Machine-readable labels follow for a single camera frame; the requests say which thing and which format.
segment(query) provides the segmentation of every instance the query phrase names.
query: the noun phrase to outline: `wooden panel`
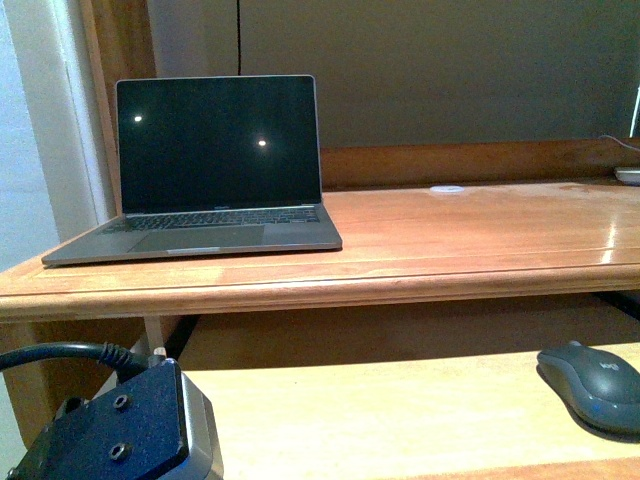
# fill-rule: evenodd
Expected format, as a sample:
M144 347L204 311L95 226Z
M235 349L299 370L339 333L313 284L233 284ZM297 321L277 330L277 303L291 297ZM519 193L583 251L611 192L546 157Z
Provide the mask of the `wooden panel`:
M627 139L640 146L640 139ZM328 191L613 175L640 155L610 139L326 148Z
M180 364L229 478L633 478L638 446L582 430L536 372L570 339L640 324L591 296L212 315ZM640 367L640 343L604 348Z
M6 352L57 341L110 342L131 347L143 332L139 318L0 325L0 349ZM85 359L48 360L5 371L7 390L25 445L31 445L66 398L92 398L111 373L111 369Z
M39 258L0 275L4 321L184 315L640 287L640 196L567 182L339 192L340 252L71 268Z
M123 78L155 77L155 60L146 0L80 2L102 135L118 213L120 170L116 149L115 84Z
M203 315L186 369L400 362L640 341L640 322L591 294ZM211 354L205 358L196 352Z

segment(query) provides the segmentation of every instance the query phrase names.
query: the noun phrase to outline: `wooden desk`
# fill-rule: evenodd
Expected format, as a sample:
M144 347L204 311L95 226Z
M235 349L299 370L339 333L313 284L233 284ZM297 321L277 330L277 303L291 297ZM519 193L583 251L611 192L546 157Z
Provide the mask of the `wooden desk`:
M44 268L36 257L0 274L0 321L144 317L160 343L166 319L190 313L640 288L640 195L606 179L457 194L335 192L325 202L343 236L340 252L72 268ZM41 380L37 391L56 383ZM48 399L45 417L55 403ZM18 408L24 421L34 418Z
M640 324L589 295L209 315L180 364L228 480L638 479L536 373L572 338L640 368Z

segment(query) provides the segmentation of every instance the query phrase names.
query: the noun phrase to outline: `trackpad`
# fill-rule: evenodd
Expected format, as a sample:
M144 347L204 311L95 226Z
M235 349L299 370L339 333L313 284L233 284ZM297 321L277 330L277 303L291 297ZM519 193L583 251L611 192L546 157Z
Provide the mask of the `trackpad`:
M189 228L152 232L130 252L217 249L262 245L264 226Z

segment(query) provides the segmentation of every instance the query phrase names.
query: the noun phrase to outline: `laptop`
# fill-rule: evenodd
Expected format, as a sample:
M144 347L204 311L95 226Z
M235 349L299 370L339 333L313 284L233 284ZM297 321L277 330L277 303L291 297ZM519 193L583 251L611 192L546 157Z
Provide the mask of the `laptop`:
M123 215L45 265L342 248L312 76L121 80L116 98Z

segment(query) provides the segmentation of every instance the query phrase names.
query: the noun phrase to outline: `white wall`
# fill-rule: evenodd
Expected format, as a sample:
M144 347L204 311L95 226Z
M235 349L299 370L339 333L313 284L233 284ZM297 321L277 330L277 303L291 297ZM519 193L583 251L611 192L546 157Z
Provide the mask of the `white wall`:
M75 0L0 0L0 271L113 212L83 35ZM1 478L24 453L0 375Z
M235 3L149 0L159 74L234 74ZM323 146L631 126L637 0L243 0L241 12L243 74L316 76Z
M4 3L0 3L0 271L56 245L58 232L40 165ZM37 231L28 231L38 225ZM0 376L0 475L25 453Z

